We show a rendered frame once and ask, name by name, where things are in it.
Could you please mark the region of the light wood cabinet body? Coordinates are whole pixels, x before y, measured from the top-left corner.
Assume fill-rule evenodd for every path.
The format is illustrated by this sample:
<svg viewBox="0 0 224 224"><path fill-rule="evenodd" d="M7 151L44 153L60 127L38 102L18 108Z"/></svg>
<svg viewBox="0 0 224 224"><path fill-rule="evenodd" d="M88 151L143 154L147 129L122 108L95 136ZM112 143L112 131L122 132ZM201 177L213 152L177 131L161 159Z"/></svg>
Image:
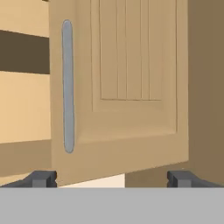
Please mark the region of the light wood cabinet body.
<svg viewBox="0 0 224 224"><path fill-rule="evenodd" d="M71 185L162 187L182 169L224 184L224 0L187 1L189 158ZM0 0L0 16L1 185L55 170L49 0Z"/></svg>

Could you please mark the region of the light wood cabinet door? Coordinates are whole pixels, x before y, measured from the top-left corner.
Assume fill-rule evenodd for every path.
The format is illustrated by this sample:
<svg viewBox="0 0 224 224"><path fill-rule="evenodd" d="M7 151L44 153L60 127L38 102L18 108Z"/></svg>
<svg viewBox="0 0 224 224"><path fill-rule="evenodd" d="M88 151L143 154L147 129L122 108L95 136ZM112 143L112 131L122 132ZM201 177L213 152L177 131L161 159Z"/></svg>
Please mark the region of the light wood cabinet door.
<svg viewBox="0 0 224 224"><path fill-rule="evenodd" d="M52 168L62 186L185 162L187 0L49 0ZM64 146L62 24L73 27Z"/></svg>

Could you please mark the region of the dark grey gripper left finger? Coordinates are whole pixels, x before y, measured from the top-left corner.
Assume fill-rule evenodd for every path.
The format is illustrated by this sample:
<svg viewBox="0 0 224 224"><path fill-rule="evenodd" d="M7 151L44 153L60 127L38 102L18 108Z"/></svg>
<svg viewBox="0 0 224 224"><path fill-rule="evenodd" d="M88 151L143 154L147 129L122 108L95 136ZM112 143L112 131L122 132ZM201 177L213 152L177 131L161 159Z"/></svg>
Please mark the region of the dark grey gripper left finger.
<svg viewBox="0 0 224 224"><path fill-rule="evenodd" d="M56 187L56 171L33 171L27 177L18 181L10 182L3 187Z"/></svg>

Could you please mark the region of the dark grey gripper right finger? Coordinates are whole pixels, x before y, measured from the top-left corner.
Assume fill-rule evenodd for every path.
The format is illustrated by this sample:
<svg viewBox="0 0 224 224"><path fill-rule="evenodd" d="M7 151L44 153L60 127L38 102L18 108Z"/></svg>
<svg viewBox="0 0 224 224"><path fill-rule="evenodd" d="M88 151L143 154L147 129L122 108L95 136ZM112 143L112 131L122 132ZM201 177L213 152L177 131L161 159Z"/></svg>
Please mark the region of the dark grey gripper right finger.
<svg viewBox="0 0 224 224"><path fill-rule="evenodd" d="M190 171L168 171L167 172L168 187L221 187L213 182L198 178Z"/></svg>

